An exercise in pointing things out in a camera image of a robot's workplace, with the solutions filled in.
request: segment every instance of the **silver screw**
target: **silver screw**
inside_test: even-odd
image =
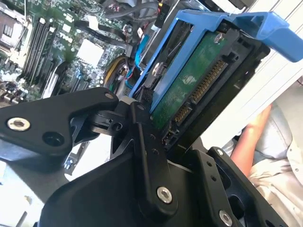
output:
[[[222,156],[224,154],[223,151],[221,151],[220,149],[217,149],[217,152],[220,156]]]
[[[215,38],[214,38],[214,43],[218,44],[221,40],[223,39],[223,34],[219,33]]]
[[[107,98],[110,98],[110,99],[113,99],[113,98],[114,98],[110,93],[105,93],[105,96],[106,96]]]
[[[164,203],[171,203],[172,195],[166,187],[159,187],[157,189],[158,198]]]
[[[26,131],[30,127],[28,120],[21,117],[14,117],[8,120],[7,126],[14,131]]]
[[[228,213],[226,213],[226,211],[224,211],[224,210],[219,211],[219,216],[220,216],[222,222],[224,222],[224,224],[226,226],[229,226],[229,227],[232,226],[232,219],[228,215]]]

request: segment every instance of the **black plastic bracket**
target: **black plastic bracket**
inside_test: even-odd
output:
[[[237,219],[243,219],[246,227],[287,226],[224,151],[212,147],[207,154],[216,163]]]
[[[72,127],[71,120],[98,110],[114,110],[117,104],[115,94],[98,87],[1,108],[0,158],[30,165],[34,160],[41,163],[41,156],[62,162],[72,149],[75,132],[83,125],[80,121]],[[12,118],[25,119],[30,126],[24,131],[13,130],[8,126]]]
[[[134,167],[136,194],[144,216],[156,222],[172,217],[178,209],[178,199],[172,184],[169,166],[158,133],[150,126],[148,110],[138,102],[131,103],[134,139]],[[164,187],[171,194],[171,201],[164,202],[158,189]]]

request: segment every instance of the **green circuit board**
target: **green circuit board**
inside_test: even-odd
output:
[[[188,94],[192,94],[202,76],[224,47],[226,40],[214,43],[217,33],[207,33],[176,77],[164,97],[152,112],[154,126],[161,130],[181,109]]]
[[[23,0],[7,1],[24,11],[25,8]],[[79,13],[76,14],[71,11],[71,7],[77,9]],[[73,50],[73,48],[77,50],[83,39],[89,36],[86,34],[79,34],[73,25],[74,20],[85,20],[86,16],[90,14],[84,11],[84,9],[92,9],[92,11],[95,11],[96,13],[91,13],[91,15],[96,16],[98,18],[98,22],[102,25],[116,29],[122,29],[124,26],[124,23],[119,20],[105,19],[103,9],[93,0],[27,0],[26,5],[26,12],[31,16],[33,26],[35,25],[36,20],[40,17],[46,19],[46,21],[53,19],[54,26],[58,29],[58,32],[63,32],[65,35],[73,39],[72,43],[69,43],[62,38],[55,40],[52,53],[54,56],[59,56],[60,58],[64,58],[66,55],[71,54],[71,50]],[[71,27],[69,33],[62,30],[64,24]]]
[[[35,27],[39,18],[43,18],[48,22],[52,21],[53,27],[57,29],[57,32],[50,51],[50,58],[57,62],[70,62],[66,72],[66,85],[64,87],[67,90],[69,84],[72,84],[72,81],[79,77],[79,72],[81,72],[83,78],[91,81],[89,87],[102,85],[100,81],[104,79],[103,75],[106,67],[113,59],[124,53],[124,49],[102,42],[92,35],[75,28],[74,21],[88,21],[88,16],[95,16],[99,24],[119,30],[122,30],[126,25],[122,20],[106,19],[102,6],[93,0],[26,0],[26,8],[24,0],[0,1],[16,7],[18,12],[24,12],[26,9],[26,15],[31,17],[32,27]],[[65,31],[63,26],[69,26],[70,31]],[[68,42],[62,35],[72,39],[72,42]],[[84,39],[97,44],[104,50],[97,67],[83,64],[76,57]],[[26,85],[24,87],[30,91],[28,95],[29,101],[36,100],[39,97],[36,89],[32,89]]]

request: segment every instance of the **motherboard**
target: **motherboard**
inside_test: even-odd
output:
[[[29,55],[30,45],[37,42],[33,37],[26,42],[26,36],[34,36],[35,31],[39,30],[39,23],[49,25],[48,29],[53,32],[53,38],[49,38],[49,40],[51,40],[50,46],[46,47],[45,41],[41,41],[43,43],[42,47],[45,49],[48,48],[46,58],[53,64],[53,69],[62,63],[64,63],[65,67],[64,79],[62,79],[60,88],[57,89],[55,95],[102,86],[107,66],[113,59],[125,52],[125,50],[119,46],[103,42],[95,36],[76,28],[74,25],[75,21],[88,21],[90,27],[91,23],[97,23],[119,30],[123,32],[126,37],[131,37],[130,34],[127,34],[129,25],[126,25],[122,20],[106,19],[102,6],[93,0],[0,1],[19,13],[24,14],[28,21],[27,29],[22,39],[23,43],[21,43],[20,46],[20,49],[27,50],[24,55]],[[112,33],[106,34],[106,32],[103,32],[101,34],[121,40]],[[19,79],[21,78],[21,80],[17,79],[17,81],[19,81],[18,86],[20,86],[21,83],[22,88],[27,91],[27,101],[42,98],[43,93],[41,86],[37,86],[38,82],[34,83],[35,80],[33,80],[33,78],[30,80],[22,80],[22,78],[25,78],[22,73],[24,67],[27,67],[27,58],[30,57],[24,57],[24,65],[19,62],[15,68],[12,68],[11,64],[8,64],[8,60],[5,60],[5,53],[1,52],[1,50],[0,53],[0,76],[2,76],[1,74],[5,74],[5,78],[7,79],[9,75],[16,76],[16,74],[18,74]],[[40,50],[39,54],[41,54],[41,57],[37,61],[43,61],[43,51]]]

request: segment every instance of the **cable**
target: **cable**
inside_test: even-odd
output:
[[[154,9],[154,10],[158,11],[158,2],[157,1],[146,2],[146,3],[140,4],[140,5],[134,6],[130,9],[126,9],[122,12],[109,13],[109,14],[105,15],[105,17],[107,19],[119,18],[119,17],[126,16],[128,14],[140,11],[141,9]]]
[[[140,17],[140,18],[135,18],[130,15],[125,16],[125,18],[129,21],[135,22],[135,23],[140,23],[144,21],[152,21],[157,19],[158,15],[153,15],[153,16],[147,16],[147,17]]]
[[[125,85],[130,88],[130,89],[133,89],[133,86],[131,86],[129,83],[128,83],[128,80],[125,81]]]
[[[140,57],[141,57],[141,53],[143,51],[143,49],[145,48],[148,40],[149,40],[149,36],[148,35],[145,35],[144,38],[142,39],[141,43],[139,44],[139,47],[138,47],[138,50],[136,52],[136,55],[135,55],[135,58],[134,58],[134,62],[135,62],[135,65],[139,68],[139,64],[140,64]]]
[[[76,23],[74,23],[76,28],[87,32],[88,34],[92,35],[93,37],[95,37],[96,39],[98,39],[100,41],[103,41],[105,43],[112,44],[112,45],[121,47],[123,49],[126,49],[127,44],[125,42],[122,42],[122,41],[119,41],[119,40],[116,40],[116,39],[113,39],[113,38],[109,38],[105,35],[101,35],[100,33],[98,33],[95,30],[89,28],[88,26],[84,26],[84,24],[78,23],[78,22],[79,21],[76,21]]]
[[[89,22],[85,21],[85,20],[76,20],[74,22],[74,25],[75,25],[75,27],[89,27]],[[112,33],[112,34],[118,36],[119,38],[123,39],[123,41],[126,41],[126,36],[123,34],[122,31],[119,31],[117,29],[98,24],[98,30],[103,31],[103,32]]]
[[[109,69],[108,73],[107,73],[107,76],[105,77],[105,80],[104,80],[104,84],[107,83],[107,81],[109,80],[110,76],[113,74],[115,68],[117,67],[118,63],[125,59],[125,57],[119,57],[119,58],[116,58],[114,61],[114,64],[111,66],[111,68]]]

